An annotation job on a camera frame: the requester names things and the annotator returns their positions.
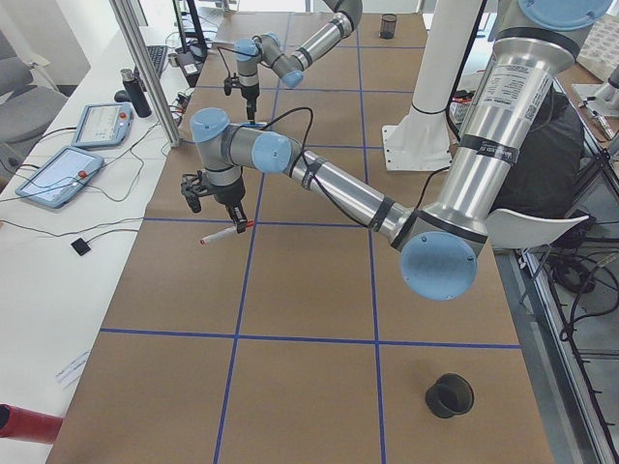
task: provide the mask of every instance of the blue joint cap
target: blue joint cap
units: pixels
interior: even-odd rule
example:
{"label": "blue joint cap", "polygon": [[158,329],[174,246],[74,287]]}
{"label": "blue joint cap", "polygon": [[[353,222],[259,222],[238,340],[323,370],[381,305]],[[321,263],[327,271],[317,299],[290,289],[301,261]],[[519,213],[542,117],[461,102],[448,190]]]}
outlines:
{"label": "blue joint cap", "polygon": [[592,25],[612,0],[518,0],[522,12],[551,31],[575,31]]}
{"label": "blue joint cap", "polygon": [[404,246],[399,269],[406,285],[422,297],[451,300],[473,285],[477,257],[460,237],[448,232],[426,232]]}
{"label": "blue joint cap", "polygon": [[264,132],[255,139],[251,147],[253,165],[262,172],[283,172],[291,158],[290,140],[276,132]]}
{"label": "blue joint cap", "polygon": [[236,61],[249,61],[258,55],[258,47],[252,39],[240,39],[234,44]]}
{"label": "blue joint cap", "polygon": [[192,116],[193,141],[207,142],[220,135],[230,124],[230,118],[225,111],[219,108],[204,108]]}
{"label": "blue joint cap", "polygon": [[267,32],[265,36],[269,36],[271,39],[275,41],[278,46],[281,46],[280,38],[275,32]]}
{"label": "blue joint cap", "polygon": [[281,78],[281,82],[289,89],[294,89],[303,80],[303,71],[291,71]]}

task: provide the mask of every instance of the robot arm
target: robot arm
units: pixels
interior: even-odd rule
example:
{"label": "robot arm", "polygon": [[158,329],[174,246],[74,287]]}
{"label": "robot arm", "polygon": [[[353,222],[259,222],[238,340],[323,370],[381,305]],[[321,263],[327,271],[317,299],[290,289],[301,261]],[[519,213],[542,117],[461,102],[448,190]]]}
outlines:
{"label": "robot arm", "polygon": [[247,100],[248,119],[255,124],[257,98],[260,95],[258,64],[271,68],[288,88],[295,88],[303,80],[303,71],[324,56],[359,26],[363,11],[362,0],[324,0],[335,13],[333,19],[311,36],[291,55],[281,49],[278,36],[273,33],[237,41],[238,76],[230,76],[223,83],[223,90],[230,95],[232,88],[240,88]]}
{"label": "robot arm", "polygon": [[[571,3],[567,16],[558,13],[566,3]],[[230,125],[225,112],[216,108],[192,118],[205,170],[199,183],[184,188],[188,202],[196,190],[215,194],[239,227],[233,215],[245,193],[239,166],[285,173],[384,235],[401,252],[402,277],[414,291],[435,300],[455,298],[475,279],[488,211],[554,76],[575,62],[610,0],[586,3],[512,3],[494,45],[493,62],[461,130],[449,176],[438,199],[423,209],[405,208],[314,153],[302,154],[300,144],[284,135]]]}

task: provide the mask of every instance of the blue tablet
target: blue tablet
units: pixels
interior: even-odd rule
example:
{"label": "blue tablet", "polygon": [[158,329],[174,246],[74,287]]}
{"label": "blue tablet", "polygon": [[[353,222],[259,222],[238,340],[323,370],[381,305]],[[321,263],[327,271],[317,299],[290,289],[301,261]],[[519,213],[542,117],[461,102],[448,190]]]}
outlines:
{"label": "blue tablet", "polygon": [[87,104],[72,145],[86,149],[116,147],[129,133],[132,115],[132,107],[127,102]]}
{"label": "blue tablet", "polygon": [[68,203],[103,167],[103,157],[64,147],[15,190],[15,194],[48,208]]}

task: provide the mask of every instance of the office chair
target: office chair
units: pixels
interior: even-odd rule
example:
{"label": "office chair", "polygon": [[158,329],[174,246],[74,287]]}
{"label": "office chair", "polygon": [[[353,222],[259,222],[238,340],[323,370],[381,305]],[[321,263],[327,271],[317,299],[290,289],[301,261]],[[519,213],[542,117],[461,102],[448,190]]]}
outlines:
{"label": "office chair", "polygon": [[5,180],[11,179],[67,101],[55,90],[34,85],[33,69],[17,57],[0,31],[0,96],[6,99],[0,103],[0,177]]}

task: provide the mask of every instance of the red object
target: red object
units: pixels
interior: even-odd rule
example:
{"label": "red object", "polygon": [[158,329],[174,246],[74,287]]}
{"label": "red object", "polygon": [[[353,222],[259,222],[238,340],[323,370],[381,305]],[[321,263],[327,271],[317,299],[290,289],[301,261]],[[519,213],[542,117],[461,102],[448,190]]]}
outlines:
{"label": "red object", "polygon": [[46,443],[56,440],[62,418],[0,404],[0,438]]}

